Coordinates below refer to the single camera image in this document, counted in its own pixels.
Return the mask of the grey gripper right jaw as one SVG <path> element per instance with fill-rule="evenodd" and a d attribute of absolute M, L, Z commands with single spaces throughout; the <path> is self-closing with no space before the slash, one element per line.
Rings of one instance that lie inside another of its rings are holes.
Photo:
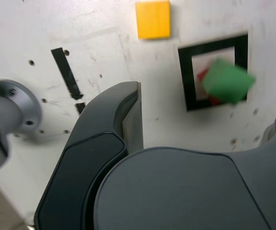
<path fill-rule="evenodd" d="M 93 223 L 97 230 L 276 230 L 276 131 L 242 152 L 159 147 L 127 156 L 101 183 Z"/>

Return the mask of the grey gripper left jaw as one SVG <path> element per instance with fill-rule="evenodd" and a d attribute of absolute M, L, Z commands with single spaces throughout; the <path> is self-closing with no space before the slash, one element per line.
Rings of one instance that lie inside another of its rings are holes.
<path fill-rule="evenodd" d="M 34 215 L 37 230 L 91 230 L 97 191 L 119 161 L 144 147 L 141 84 L 118 83 L 80 114 Z"/>

